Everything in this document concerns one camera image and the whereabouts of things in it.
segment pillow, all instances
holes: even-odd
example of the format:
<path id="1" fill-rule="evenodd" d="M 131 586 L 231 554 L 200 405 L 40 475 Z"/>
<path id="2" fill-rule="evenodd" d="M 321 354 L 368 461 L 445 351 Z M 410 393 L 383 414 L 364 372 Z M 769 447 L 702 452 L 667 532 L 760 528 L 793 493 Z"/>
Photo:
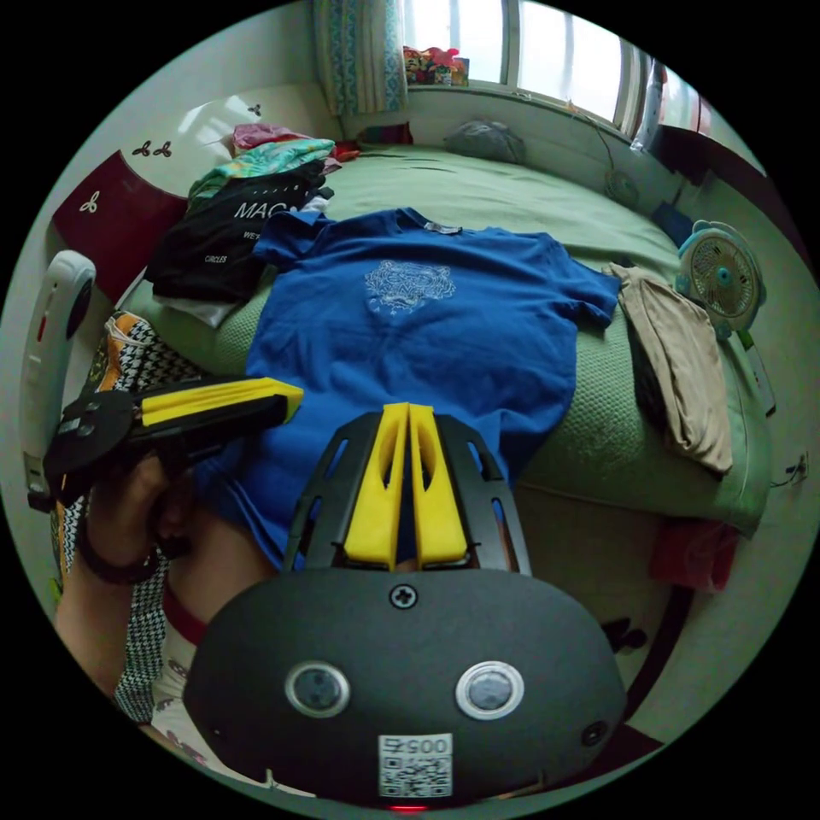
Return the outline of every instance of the pillow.
<path id="1" fill-rule="evenodd" d="M 445 138 L 444 147 L 453 154 L 524 164 L 524 141 L 502 122 L 470 120 Z"/>

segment black device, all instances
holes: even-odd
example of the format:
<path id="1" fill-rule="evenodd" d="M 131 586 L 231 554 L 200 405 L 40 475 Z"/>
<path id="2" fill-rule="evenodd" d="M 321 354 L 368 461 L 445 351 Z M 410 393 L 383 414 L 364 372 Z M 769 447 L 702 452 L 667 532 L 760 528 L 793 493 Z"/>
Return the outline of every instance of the black device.
<path id="1" fill-rule="evenodd" d="M 419 570 L 398 573 L 405 450 Z M 601 626 L 531 577 L 482 438 L 403 405 L 334 436 L 283 573 L 211 622 L 184 702 L 222 762 L 255 780 L 270 772 L 327 799 L 437 808 L 577 775 L 626 694 Z"/>

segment qr code sticker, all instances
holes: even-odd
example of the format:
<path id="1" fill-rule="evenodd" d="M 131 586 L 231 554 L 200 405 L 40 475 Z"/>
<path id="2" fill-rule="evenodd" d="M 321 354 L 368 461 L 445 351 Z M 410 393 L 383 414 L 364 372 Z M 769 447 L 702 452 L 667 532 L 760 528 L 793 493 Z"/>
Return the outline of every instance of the qr code sticker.
<path id="1" fill-rule="evenodd" d="M 450 797 L 453 736 L 380 735 L 378 768 L 381 797 Z"/>

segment green bedspread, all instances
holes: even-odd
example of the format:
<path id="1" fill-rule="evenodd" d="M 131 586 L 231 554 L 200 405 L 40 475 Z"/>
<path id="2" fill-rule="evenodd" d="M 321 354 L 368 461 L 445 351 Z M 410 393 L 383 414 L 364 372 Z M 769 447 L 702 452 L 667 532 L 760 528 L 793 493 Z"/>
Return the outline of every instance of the green bedspread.
<path id="1" fill-rule="evenodd" d="M 545 231 L 600 269 L 627 255 L 667 281 L 677 272 L 672 241 L 650 220 L 593 191 L 529 168 L 440 149 L 373 147 L 328 178 L 328 215 L 344 220 L 386 208 L 416 208 L 443 224 Z M 126 309 L 147 319 L 174 349 L 211 372 L 241 374 L 269 284 L 213 331 L 151 299 L 140 284 Z M 535 454 L 522 482 L 552 493 L 675 516 L 712 518 L 747 535 L 769 493 L 771 452 L 748 359 L 732 337 L 722 345 L 734 466 L 722 482 L 669 453 L 638 410 L 626 319 L 616 309 L 601 332 L 582 328 L 577 387 L 563 422 Z"/>

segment hand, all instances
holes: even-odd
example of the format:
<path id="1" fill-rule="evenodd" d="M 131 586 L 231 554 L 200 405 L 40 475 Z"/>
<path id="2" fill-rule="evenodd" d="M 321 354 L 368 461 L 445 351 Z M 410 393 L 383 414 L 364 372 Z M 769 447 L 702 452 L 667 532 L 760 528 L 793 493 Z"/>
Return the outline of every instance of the hand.
<path id="1" fill-rule="evenodd" d="M 137 564 L 148 557 L 155 535 L 183 535 L 192 498 L 190 476 L 171 485 L 159 459 L 151 456 L 127 475 L 109 477 L 91 491 L 91 547 L 111 565 Z"/>

